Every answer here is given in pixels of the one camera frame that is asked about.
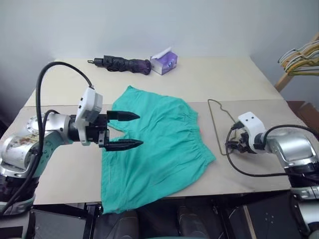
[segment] table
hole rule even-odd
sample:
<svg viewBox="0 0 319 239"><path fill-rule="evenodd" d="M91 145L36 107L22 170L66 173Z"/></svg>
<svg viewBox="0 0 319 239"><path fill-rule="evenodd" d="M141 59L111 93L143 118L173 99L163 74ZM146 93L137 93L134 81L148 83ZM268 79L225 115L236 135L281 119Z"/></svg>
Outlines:
<svg viewBox="0 0 319 239"><path fill-rule="evenodd" d="M202 139L215 154L202 177L189 187L168 197L238 194L287 190L286 177L250 178L231 168L225 156L219 153L207 99L219 100L225 109L237 118L252 111L267 128L283 123L303 124L289 109L287 103L266 77L248 57L241 58L179 58L178 66L160 76L130 72L108 72L88 64L86 59L61 59L82 70L92 81L98 93L103 95L103 112L124 92L128 85L141 90L184 99L198 112L198 124ZM42 111L55 109L62 114L76 114L77 104L87 85L72 70L56 66L50 69L42 84ZM25 125L35 115L35 93L9 127L2 142L10 134ZM232 121L211 103L221 144L224 143ZM276 173L282 168L274 155L232 154L234 163L250 173ZM101 181L101 151L92 144L83 147L79 143L59 147L50 159L38 188L36 205L99 202ZM96 207L88 209L89 230L92 236Z"/></svg>

